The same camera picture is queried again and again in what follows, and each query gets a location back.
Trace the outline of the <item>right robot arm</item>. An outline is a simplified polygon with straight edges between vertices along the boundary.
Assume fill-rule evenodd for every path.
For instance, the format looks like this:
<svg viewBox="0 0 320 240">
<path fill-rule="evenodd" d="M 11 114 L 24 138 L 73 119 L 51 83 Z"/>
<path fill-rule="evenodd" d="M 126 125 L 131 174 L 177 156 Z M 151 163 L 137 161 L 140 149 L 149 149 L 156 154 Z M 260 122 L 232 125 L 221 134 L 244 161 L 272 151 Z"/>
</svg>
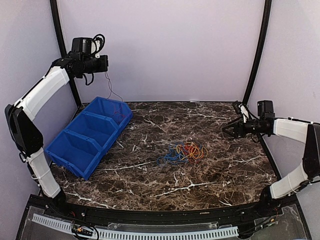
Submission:
<svg viewBox="0 0 320 240">
<path fill-rule="evenodd" d="M 274 201 L 297 194 L 315 201 L 320 195 L 320 125 L 293 118 L 235 119 L 222 131 L 235 139 L 248 134 L 267 135 L 272 156 L 280 168 L 281 179 L 265 187 L 255 213 L 266 217 L 275 208 Z"/>
</svg>

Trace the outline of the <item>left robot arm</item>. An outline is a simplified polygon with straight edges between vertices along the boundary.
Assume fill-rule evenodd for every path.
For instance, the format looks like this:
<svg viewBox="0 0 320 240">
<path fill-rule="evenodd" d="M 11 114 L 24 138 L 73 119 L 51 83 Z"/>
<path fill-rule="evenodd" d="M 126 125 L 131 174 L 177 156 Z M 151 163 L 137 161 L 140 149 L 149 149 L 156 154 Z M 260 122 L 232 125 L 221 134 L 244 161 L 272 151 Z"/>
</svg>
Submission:
<svg viewBox="0 0 320 240">
<path fill-rule="evenodd" d="M 51 199 L 62 196 L 62 190 L 46 160 L 44 138 L 35 126 L 34 119 L 51 97 L 70 80 L 82 78 L 84 74 L 107 72 L 108 66 L 107 55 L 58 58 L 23 97 L 14 104 L 8 104 L 4 110 L 9 132 L 19 150 L 21 161 L 27 163 L 34 180 L 44 195 Z"/>
</svg>

